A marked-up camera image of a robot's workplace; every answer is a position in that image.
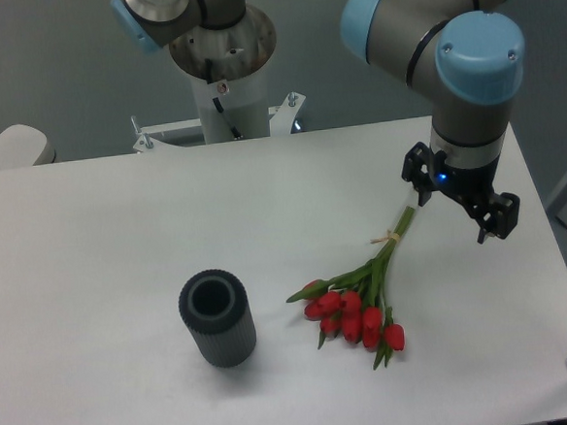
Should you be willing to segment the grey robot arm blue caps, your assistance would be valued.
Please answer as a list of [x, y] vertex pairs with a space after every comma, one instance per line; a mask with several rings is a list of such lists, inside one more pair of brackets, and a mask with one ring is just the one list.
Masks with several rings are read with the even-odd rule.
[[[523, 78], [521, 30], [497, 12], [506, 0], [348, 0], [340, 37], [433, 105], [431, 137], [406, 154], [402, 178], [425, 204], [444, 193], [481, 239], [506, 238], [520, 200], [493, 187]], [[277, 44], [271, 20], [247, 0], [111, 0], [144, 51], [166, 49], [190, 77], [208, 143], [266, 137], [263, 72]]]

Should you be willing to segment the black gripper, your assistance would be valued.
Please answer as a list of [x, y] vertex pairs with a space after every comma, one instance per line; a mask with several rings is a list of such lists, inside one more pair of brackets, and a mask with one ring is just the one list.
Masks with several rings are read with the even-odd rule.
[[417, 142], [405, 154], [401, 174], [417, 193], [420, 207], [436, 190], [462, 206], [480, 227], [477, 241], [483, 244], [489, 237], [505, 240], [517, 227], [519, 217], [520, 198], [494, 190], [498, 162], [497, 157], [479, 168], [452, 167], [443, 150], [433, 152]]

